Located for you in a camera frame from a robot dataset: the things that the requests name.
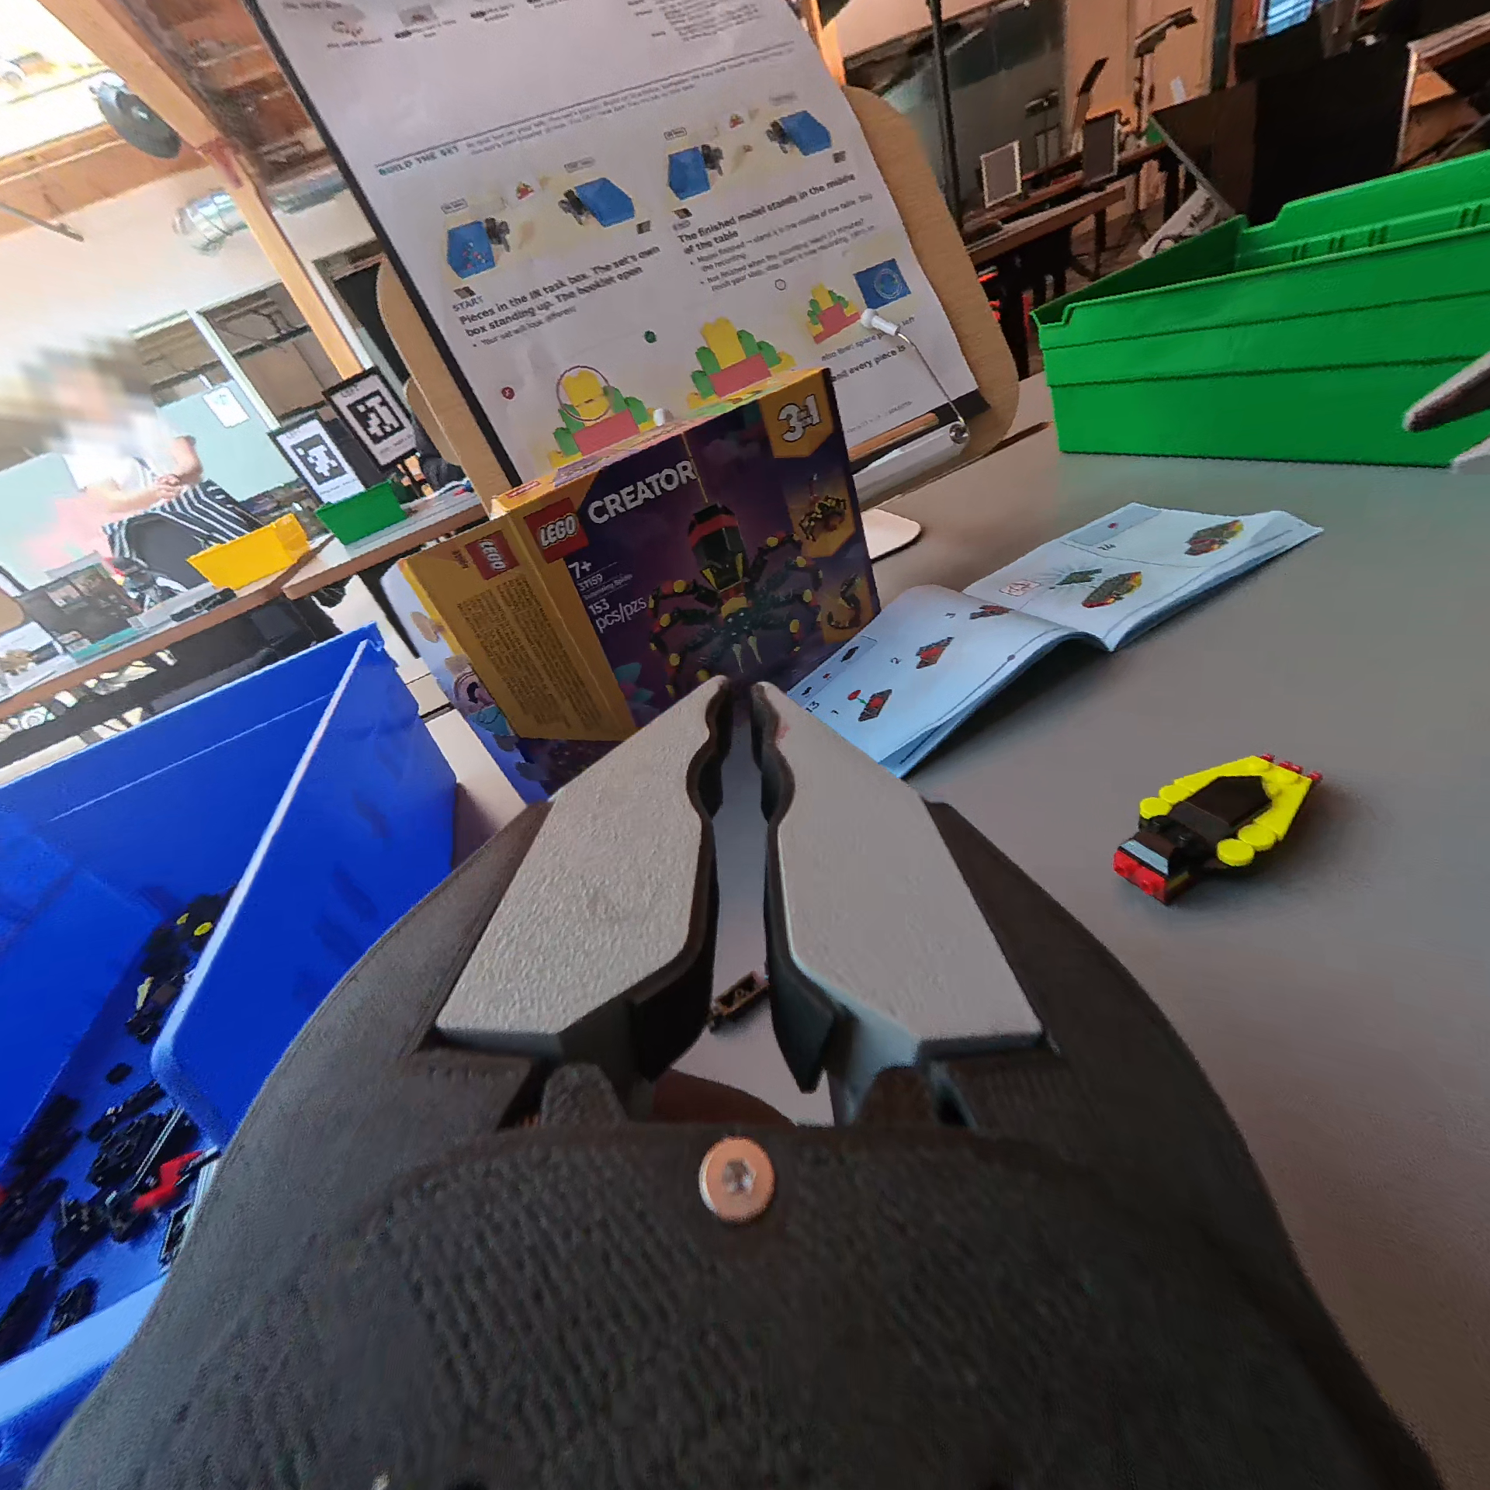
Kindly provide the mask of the wooden work table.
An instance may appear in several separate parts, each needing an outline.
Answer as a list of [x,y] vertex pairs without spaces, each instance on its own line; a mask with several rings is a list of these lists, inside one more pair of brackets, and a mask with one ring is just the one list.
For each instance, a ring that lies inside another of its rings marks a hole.
[[12,680],[1,680],[1,718],[22,715],[30,708],[61,699],[63,692],[76,692],[82,682],[119,674],[135,660],[149,660],[162,652],[175,656],[175,650],[188,638],[285,599],[286,581],[300,576],[300,573],[306,570],[313,556],[318,556],[330,544],[330,539],[332,536],[328,532],[310,539],[306,553],[294,556],[281,573],[246,585],[218,604],[206,610],[197,607],[179,616],[168,612],[156,617],[151,626],[129,626],[122,633],[110,634],[102,643],[87,643],[77,652],[61,652],[48,663],[28,668]]

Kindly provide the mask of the yellow black lego model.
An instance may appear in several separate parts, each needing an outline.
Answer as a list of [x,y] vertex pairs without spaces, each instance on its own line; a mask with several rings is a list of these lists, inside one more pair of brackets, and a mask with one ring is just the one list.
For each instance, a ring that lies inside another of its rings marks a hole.
[[1149,899],[1173,904],[1203,880],[1236,880],[1290,831],[1317,771],[1252,754],[1166,782],[1140,805],[1136,830],[1111,869]]

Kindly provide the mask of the pale work table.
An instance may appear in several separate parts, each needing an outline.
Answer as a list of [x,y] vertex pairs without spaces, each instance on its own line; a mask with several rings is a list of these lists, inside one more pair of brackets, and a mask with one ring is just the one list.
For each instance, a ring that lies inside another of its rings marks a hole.
[[420,550],[428,541],[439,541],[463,527],[472,527],[487,517],[480,500],[465,487],[439,491],[410,507],[400,522],[359,536],[344,544],[337,536],[328,536],[305,565],[294,568],[281,585],[286,599],[313,595],[325,585],[347,580],[377,561],[399,559],[407,553]]

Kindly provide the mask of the blue plastic bin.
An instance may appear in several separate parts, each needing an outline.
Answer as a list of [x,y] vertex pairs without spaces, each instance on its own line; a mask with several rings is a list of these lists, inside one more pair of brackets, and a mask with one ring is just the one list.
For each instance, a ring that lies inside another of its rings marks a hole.
[[[375,628],[1,786],[1,1154],[143,1059],[226,1145],[349,966],[448,869],[453,771]],[[125,961],[197,894],[225,919],[145,1052]]]

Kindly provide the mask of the small green plastic bin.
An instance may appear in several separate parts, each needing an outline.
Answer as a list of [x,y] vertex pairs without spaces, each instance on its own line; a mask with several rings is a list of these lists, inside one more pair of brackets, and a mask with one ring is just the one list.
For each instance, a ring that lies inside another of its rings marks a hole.
[[349,546],[366,536],[372,536],[375,532],[400,524],[405,520],[405,507],[400,501],[404,493],[405,489],[400,484],[385,479],[337,501],[323,501],[314,508],[314,517],[325,532],[330,532],[341,544]]

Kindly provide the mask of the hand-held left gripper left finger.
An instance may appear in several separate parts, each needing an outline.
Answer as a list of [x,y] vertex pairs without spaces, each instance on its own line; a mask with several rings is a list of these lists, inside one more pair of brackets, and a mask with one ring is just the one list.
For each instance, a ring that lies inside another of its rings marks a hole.
[[731,705],[728,680],[700,682],[552,796],[439,1035],[607,1077],[659,1077],[699,1039]]

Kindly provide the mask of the purple yellow lego box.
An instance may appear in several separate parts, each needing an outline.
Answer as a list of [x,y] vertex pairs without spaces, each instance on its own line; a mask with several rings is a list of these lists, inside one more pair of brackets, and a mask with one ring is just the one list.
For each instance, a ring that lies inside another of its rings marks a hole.
[[792,686],[879,610],[823,368],[564,464],[400,565],[514,740],[567,747],[705,680]]

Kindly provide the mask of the pile of black lego pieces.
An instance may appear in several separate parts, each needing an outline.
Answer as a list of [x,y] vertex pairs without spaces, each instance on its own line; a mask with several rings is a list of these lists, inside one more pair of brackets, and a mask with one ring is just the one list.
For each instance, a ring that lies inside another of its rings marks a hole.
[[213,1154],[151,1053],[230,904],[179,903],[125,957],[101,1010],[1,1149],[1,1363],[159,1280]]

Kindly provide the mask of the printed instruction poster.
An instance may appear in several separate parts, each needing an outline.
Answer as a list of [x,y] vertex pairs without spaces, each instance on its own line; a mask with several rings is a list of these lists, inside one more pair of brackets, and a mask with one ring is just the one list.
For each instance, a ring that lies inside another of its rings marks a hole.
[[849,443],[977,404],[788,2],[251,2],[511,481],[823,365]]

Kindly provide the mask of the long wooden bench table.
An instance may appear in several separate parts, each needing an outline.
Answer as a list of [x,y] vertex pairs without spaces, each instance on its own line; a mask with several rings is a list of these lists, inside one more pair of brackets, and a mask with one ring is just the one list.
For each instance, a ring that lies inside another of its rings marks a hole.
[[[1107,250],[1107,211],[1127,203],[1127,197],[1130,186],[1115,181],[1067,203],[1020,216],[968,246],[1020,381],[1028,379],[1028,308],[1063,297],[1070,271],[1087,281],[1098,276],[1102,251]],[[1094,221],[1089,264],[1070,251],[1070,231],[1087,220]]]

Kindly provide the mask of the open instruction booklet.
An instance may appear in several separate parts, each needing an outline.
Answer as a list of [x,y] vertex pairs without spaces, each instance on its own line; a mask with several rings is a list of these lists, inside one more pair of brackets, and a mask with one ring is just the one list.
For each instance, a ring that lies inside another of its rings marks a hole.
[[905,777],[1055,646],[1111,652],[1317,532],[1287,512],[1127,503],[968,590],[905,590],[788,699]]

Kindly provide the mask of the stacked green plastic bins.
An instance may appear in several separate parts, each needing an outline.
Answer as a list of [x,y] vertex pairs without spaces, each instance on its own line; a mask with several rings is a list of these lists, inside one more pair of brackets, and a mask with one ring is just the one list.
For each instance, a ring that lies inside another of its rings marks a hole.
[[1486,150],[1229,216],[1034,326],[1067,453],[1441,469],[1486,409],[1403,421],[1486,358]]

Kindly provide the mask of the black white marker tag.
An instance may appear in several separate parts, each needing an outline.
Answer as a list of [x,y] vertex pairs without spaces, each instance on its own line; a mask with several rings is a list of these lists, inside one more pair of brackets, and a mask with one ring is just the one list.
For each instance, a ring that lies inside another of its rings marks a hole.
[[385,471],[415,455],[419,431],[412,418],[377,368],[366,368],[323,392],[377,469]]
[[296,418],[274,425],[269,438],[318,503],[344,501],[363,491],[363,479],[341,452],[320,413],[300,413]]

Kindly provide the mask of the black slanted equipment cabinet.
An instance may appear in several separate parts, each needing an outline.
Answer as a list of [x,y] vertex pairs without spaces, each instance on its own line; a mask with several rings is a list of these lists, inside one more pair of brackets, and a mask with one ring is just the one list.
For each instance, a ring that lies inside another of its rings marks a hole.
[[1397,172],[1425,70],[1486,89],[1486,14],[1336,51],[1312,18],[1242,42],[1229,86],[1159,108],[1152,126],[1222,211],[1259,223],[1292,200]]

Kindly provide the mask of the black round ceiling fixture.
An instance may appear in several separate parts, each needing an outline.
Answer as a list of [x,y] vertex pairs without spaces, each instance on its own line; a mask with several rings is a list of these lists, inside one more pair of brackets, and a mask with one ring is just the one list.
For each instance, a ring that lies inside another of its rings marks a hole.
[[175,129],[151,111],[119,75],[101,75],[91,84],[101,118],[115,135],[143,157],[172,160],[184,140]]

